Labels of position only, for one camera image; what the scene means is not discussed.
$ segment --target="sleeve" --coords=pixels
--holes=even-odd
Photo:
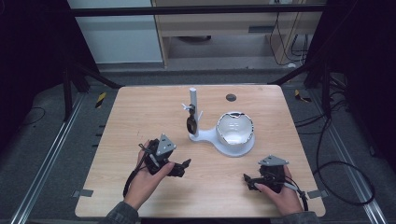
[[[314,212],[295,213],[283,217],[284,224],[318,224],[320,223]]]
[[[99,224],[134,224],[138,219],[139,215],[131,205],[120,202]]]

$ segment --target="transparent bowl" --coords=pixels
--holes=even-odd
[[[216,125],[218,139],[225,146],[241,147],[253,136],[253,121],[241,112],[228,112]]]

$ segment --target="white stand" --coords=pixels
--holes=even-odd
[[[218,135],[216,132],[216,126],[210,130],[200,130],[199,129],[199,120],[201,119],[201,115],[198,118],[198,103],[197,103],[197,96],[196,96],[196,89],[190,88],[190,98],[191,104],[195,106],[195,115],[194,118],[197,122],[197,132],[196,134],[190,134],[190,140],[193,142],[207,142],[213,144],[213,146],[223,155],[229,157],[242,157],[247,154],[254,146],[255,136],[254,134],[251,136],[251,139],[245,143],[244,145],[240,146],[225,146],[220,142],[218,139]]]

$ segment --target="white wall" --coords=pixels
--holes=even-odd
[[[68,0],[71,8],[151,7],[149,0]],[[161,63],[153,16],[76,18],[96,63]]]

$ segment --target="hand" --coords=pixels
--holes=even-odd
[[[149,146],[149,141],[145,143],[145,147]],[[140,162],[144,155],[144,151],[140,150],[137,163]],[[124,202],[132,206],[136,211],[140,206],[151,196],[152,192],[160,184],[161,180],[166,177],[174,167],[173,162],[168,162],[165,166],[155,175],[152,175],[148,168],[140,170],[129,186],[128,193],[125,196]]]
[[[291,178],[291,173],[288,166],[284,166],[285,175]],[[265,193],[268,198],[273,201],[280,215],[287,216],[294,213],[303,212],[300,200],[298,199],[296,191],[283,186],[282,190],[277,194],[263,184],[254,184],[254,186],[261,192]]]

